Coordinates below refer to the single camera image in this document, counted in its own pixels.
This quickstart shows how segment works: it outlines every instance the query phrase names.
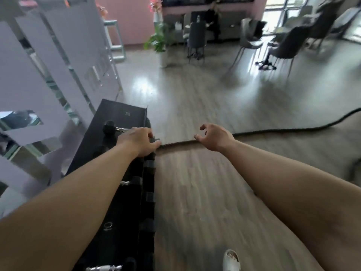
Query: gray couch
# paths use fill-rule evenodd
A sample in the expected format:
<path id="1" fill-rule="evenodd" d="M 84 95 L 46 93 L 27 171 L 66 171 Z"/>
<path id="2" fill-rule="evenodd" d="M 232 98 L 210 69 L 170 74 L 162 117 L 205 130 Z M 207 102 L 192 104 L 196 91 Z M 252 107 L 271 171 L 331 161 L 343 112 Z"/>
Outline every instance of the gray couch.
<path id="1" fill-rule="evenodd" d="M 222 17 L 219 19 L 221 29 L 219 38 L 221 40 L 239 39 L 240 23 L 242 19 L 246 18 L 246 11 L 221 11 L 221 15 Z M 169 26 L 171 37 L 176 43 L 183 42 L 183 29 L 175 30 L 174 24 L 180 22 L 183 25 L 183 18 L 184 14 L 168 14 L 163 17 L 164 22 Z M 207 31 L 206 38 L 207 40 L 213 40 L 213 32 Z"/>

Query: person in black clothing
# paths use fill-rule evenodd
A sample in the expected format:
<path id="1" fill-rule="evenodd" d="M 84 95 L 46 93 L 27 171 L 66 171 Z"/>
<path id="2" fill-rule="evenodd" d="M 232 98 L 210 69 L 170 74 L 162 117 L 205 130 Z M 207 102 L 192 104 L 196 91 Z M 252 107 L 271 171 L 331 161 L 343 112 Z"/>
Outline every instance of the person in black clothing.
<path id="1" fill-rule="evenodd" d="M 207 28 L 210 31 L 213 31 L 214 40 L 218 42 L 219 34 L 221 30 L 219 28 L 218 19 L 221 17 L 221 13 L 218 6 L 219 0 L 213 1 L 210 4 L 210 9 L 208 9 L 205 13 L 204 20 L 209 24 Z"/>

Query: pink wall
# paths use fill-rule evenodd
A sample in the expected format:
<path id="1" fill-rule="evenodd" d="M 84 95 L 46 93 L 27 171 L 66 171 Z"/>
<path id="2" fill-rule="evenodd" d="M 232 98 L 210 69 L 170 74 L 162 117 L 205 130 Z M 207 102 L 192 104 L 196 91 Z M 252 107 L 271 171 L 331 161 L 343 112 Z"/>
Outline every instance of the pink wall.
<path id="1" fill-rule="evenodd" d="M 153 14 L 148 9 L 149 0 L 95 0 L 108 11 L 107 19 L 117 19 L 123 43 L 142 44 L 154 32 Z M 220 4 L 221 11 L 246 10 L 249 17 L 261 19 L 267 0 L 253 3 Z M 183 14 L 207 10 L 209 5 L 163 8 L 163 14 Z"/>

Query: black rope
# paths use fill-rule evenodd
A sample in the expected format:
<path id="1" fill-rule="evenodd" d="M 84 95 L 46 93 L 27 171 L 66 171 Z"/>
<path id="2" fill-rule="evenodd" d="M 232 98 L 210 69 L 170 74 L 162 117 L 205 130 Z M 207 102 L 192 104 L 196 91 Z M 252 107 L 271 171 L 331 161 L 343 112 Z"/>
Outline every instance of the black rope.
<path id="1" fill-rule="evenodd" d="M 327 128 L 330 128 L 334 125 L 337 125 L 341 122 L 343 122 L 345 119 L 347 119 L 348 117 L 350 117 L 351 115 L 360 112 L 361 108 L 357 108 L 354 109 L 352 111 L 350 111 L 349 113 L 347 113 L 346 115 L 344 115 L 343 117 L 339 118 L 338 120 L 325 124 L 325 125 L 321 125 L 321 126 L 316 126 L 316 127 L 305 127 L 305 128 L 274 128 L 274 129 L 262 129 L 262 130 L 254 130 L 254 131 L 248 131 L 248 132 L 238 132 L 238 133 L 233 133 L 233 137 L 237 138 L 240 136 L 250 136 L 250 135 L 256 135 L 256 134 L 265 134 L 265 133 L 300 133 L 300 132 L 317 132 L 317 131 L 322 131 L 325 130 Z M 178 145 L 191 145 L 191 144 L 195 144 L 198 143 L 198 141 L 196 140 L 189 140 L 189 141 L 182 141 L 182 142 L 175 142 L 175 143 L 166 143 L 164 145 L 161 145 L 159 147 L 159 149 L 166 149 L 166 148 L 170 148 L 170 147 L 175 147 Z M 347 180 L 349 182 L 355 183 L 354 182 L 354 177 L 355 177 L 355 171 L 356 171 L 356 167 L 361 163 L 361 158 L 359 158 L 358 160 L 356 160 L 352 165 L 351 168 L 349 170 L 349 175 L 347 177 Z"/>

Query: forearm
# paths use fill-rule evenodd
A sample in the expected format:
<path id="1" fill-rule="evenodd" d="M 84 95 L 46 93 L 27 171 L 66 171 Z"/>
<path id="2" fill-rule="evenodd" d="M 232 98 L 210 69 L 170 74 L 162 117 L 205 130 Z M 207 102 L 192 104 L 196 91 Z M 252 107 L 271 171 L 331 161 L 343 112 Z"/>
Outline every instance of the forearm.
<path id="1" fill-rule="evenodd" d="M 2 219 L 2 270 L 71 270 L 135 157 L 117 145 Z"/>
<path id="2" fill-rule="evenodd" d="M 238 141 L 221 153 L 304 242 L 322 238 L 342 222 L 356 201 L 361 202 L 358 187 L 298 161 Z"/>

